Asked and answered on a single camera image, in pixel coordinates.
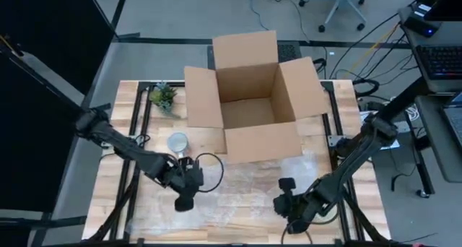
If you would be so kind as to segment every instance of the potted plant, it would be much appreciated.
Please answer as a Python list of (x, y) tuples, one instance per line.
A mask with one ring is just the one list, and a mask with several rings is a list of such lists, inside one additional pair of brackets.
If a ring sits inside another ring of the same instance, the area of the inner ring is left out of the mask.
[(149, 100), (159, 107), (164, 114), (174, 116), (172, 107), (175, 95), (176, 89), (172, 88), (166, 82), (159, 82), (154, 87), (154, 91), (150, 92)]

